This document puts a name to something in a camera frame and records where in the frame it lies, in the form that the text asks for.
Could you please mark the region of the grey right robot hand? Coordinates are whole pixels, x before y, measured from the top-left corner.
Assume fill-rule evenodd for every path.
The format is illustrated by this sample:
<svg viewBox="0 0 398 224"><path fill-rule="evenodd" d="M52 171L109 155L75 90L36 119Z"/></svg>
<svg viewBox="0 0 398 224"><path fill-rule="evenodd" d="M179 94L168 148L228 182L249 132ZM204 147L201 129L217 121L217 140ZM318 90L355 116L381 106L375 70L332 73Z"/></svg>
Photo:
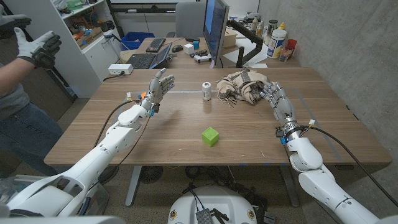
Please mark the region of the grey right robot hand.
<svg viewBox="0 0 398 224"><path fill-rule="evenodd" d="M266 82L260 95L270 103L281 126L292 128L297 124L294 106L279 82Z"/></svg>

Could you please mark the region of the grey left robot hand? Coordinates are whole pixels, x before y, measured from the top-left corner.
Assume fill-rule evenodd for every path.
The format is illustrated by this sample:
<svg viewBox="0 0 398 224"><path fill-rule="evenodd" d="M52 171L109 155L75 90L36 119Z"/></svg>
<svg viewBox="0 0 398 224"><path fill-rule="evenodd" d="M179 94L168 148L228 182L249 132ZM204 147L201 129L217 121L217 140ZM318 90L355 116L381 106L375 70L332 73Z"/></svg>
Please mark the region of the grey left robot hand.
<svg viewBox="0 0 398 224"><path fill-rule="evenodd" d="M140 102L140 105L149 111L149 113L153 111L155 113L159 112L163 96L174 87L175 78L173 75L162 78L165 71L166 68L162 68L156 73L155 77L150 81L145 97Z"/></svg>

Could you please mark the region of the person's gloved left hand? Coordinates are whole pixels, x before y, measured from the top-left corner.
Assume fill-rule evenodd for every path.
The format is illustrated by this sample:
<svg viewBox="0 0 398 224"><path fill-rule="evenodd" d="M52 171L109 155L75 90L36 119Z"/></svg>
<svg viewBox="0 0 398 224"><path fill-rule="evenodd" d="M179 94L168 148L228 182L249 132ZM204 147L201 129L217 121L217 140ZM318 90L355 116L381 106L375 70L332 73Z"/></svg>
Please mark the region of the person's gloved left hand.
<svg viewBox="0 0 398 224"><path fill-rule="evenodd" d="M24 14L19 15L2 15L1 14L1 39L10 38L14 34L14 28L19 27L24 29L31 22Z"/></svg>

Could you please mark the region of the person's gloved right hand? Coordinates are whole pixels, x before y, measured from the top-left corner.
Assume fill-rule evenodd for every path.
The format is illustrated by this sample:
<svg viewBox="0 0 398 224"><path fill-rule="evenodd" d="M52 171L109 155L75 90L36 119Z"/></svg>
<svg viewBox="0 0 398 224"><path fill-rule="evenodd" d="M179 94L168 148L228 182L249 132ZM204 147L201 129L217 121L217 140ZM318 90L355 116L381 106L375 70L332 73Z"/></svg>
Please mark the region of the person's gloved right hand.
<svg viewBox="0 0 398 224"><path fill-rule="evenodd" d="M60 36L52 30L32 42L28 42L22 29L15 27L19 53L18 58L32 63L35 67L50 69L55 65L55 54L60 50Z"/></svg>

